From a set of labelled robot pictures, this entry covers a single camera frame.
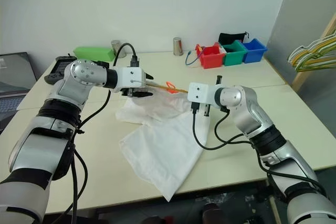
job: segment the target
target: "blue cable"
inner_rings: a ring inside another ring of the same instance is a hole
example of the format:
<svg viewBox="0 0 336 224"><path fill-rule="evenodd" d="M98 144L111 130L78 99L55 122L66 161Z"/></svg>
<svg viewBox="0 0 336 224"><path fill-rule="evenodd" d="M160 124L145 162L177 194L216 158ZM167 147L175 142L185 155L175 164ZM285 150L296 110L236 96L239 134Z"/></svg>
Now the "blue cable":
<svg viewBox="0 0 336 224"><path fill-rule="evenodd" d="M189 65L193 64L195 61L197 61L197 60L199 59L199 57L201 56L201 54L203 53L204 48L203 48L202 51L199 53L199 55L197 55L197 58L196 58L196 59L194 59L194 60L193 60L192 62L190 62L190 63L187 63L188 57L189 57L189 55L191 54L191 51L189 51L188 54L187 54L187 57L185 57L185 64L186 64L187 66L189 66Z"/></svg>

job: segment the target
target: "silver cylinder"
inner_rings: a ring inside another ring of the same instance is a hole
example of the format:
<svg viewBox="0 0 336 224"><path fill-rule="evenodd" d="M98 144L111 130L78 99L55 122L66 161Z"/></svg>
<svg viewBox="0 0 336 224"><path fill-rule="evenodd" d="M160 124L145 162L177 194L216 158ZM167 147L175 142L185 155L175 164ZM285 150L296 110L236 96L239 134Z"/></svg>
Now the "silver cylinder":
<svg viewBox="0 0 336 224"><path fill-rule="evenodd" d="M111 46L113 48L114 55L117 56L117 52L118 52L119 48L121 47L120 41L119 40L113 40L113 41L111 41ZM124 57L126 57L126 52L122 48L121 51L120 51L120 53L119 53L118 58L124 58Z"/></svg>
<svg viewBox="0 0 336 224"><path fill-rule="evenodd" d="M173 48L174 55L181 56L183 55L182 42L180 37L173 38Z"/></svg>

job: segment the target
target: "laptop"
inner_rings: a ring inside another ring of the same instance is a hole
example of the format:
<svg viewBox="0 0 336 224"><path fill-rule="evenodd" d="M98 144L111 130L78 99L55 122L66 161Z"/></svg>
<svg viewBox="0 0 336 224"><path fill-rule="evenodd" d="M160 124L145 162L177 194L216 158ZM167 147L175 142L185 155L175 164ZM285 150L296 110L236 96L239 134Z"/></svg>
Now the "laptop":
<svg viewBox="0 0 336 224"><path fill-rule="evenodd" d="M26 52L0 55L0 134L35 83Z"/></svg>

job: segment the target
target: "green box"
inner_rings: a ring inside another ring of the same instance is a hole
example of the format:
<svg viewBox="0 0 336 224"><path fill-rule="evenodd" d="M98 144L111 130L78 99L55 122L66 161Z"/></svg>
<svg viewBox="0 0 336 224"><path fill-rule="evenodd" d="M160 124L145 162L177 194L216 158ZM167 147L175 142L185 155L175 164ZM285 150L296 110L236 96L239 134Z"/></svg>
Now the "green box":
<svg viewBox="0 0 336 224"><path fill-rule="evenodd" d="M226 55L223 58L223 64L226 66L239 65L242 63L244 55L247 53L247 49L240 42L235 40L230 45L223 45L226 50Z"/></svg>
<svg viewBox="0 0 336 224"><path fill-rule="evenodd" d="M77 47L74 50L77 59L112 61L114 53L111 48L105 47Z"/></svg>

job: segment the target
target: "white wall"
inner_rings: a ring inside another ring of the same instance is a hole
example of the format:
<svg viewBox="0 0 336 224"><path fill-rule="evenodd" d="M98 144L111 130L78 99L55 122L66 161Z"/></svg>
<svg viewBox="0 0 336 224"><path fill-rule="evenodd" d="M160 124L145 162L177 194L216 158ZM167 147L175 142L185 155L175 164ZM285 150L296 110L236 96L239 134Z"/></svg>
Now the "white wall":
<svg viewBox="0 0 336 224"><path fill-rule="evenodd" d="M138 52L210 45L221 31L268 41L282 0L2 0L2 52L28 51L41 73L77 46L131 42Z"/></svg>

